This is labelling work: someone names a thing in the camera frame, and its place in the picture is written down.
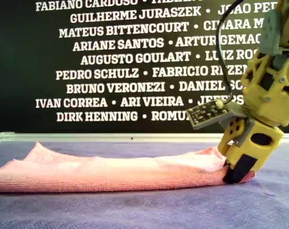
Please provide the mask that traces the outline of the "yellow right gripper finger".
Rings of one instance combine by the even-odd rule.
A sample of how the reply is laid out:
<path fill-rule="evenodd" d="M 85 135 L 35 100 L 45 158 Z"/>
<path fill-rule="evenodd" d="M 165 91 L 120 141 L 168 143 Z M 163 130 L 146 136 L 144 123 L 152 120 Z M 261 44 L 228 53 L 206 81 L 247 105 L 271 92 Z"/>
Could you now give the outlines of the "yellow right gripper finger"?
<path fill-rule="evenodd" d="M 224 165 L 235 165 L 240 157 L 243 155 L 241 149 L 233 143 L 228 143 L 241 136 L 246 127 L 246 120 L 244 118 L 231 118 L 229 124 L 226 126 L 224 134 L 217 149 L 221 155 L 225 157 Z"/>
<path fill-rule="evenodd" d="M 256 158 L 242 154 L 234 168 L 228 168 L 223 181 L 226 184 L 239 183 L 247 175 L 247 173 L 251 170 L 256 162 Z"/>

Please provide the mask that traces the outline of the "yellow right gripper body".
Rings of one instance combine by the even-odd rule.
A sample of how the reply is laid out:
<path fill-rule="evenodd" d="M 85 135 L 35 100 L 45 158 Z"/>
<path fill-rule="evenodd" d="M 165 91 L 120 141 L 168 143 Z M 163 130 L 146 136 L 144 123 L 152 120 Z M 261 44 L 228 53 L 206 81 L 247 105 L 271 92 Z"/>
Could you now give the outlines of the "yellow right gripper body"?
<path fill-rule="evenodd" d="M 227 162 L 233 169 L 242 155 L 256 159 L 251 171 L 262 168 L 270 154 L 278 148 L 284 133 L 278 127 L 263 123 L 247 124 L 245 130 L 233 139 L 227 151 Z"/>

